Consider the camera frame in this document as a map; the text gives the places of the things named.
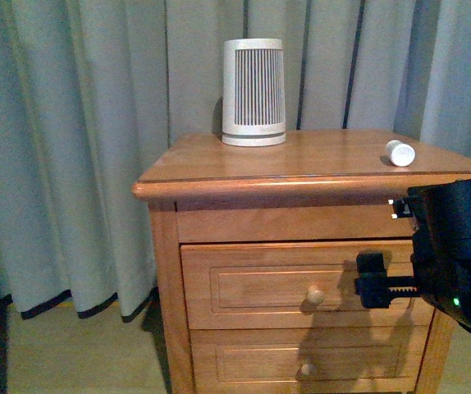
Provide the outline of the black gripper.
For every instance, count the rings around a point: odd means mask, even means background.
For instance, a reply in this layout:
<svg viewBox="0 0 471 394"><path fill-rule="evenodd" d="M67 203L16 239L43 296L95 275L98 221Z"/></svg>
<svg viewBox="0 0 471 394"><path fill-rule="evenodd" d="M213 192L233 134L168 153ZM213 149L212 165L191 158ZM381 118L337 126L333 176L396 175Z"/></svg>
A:
<svg viewBox="0 0 471 394"><path fill-rule="evenodd" d="M393 218L414 220L414 277L389 277L382 253L359 254L354 288L361 305L388 309L419 292L471 333L471 179L410 187L388 203Z"/></svg>

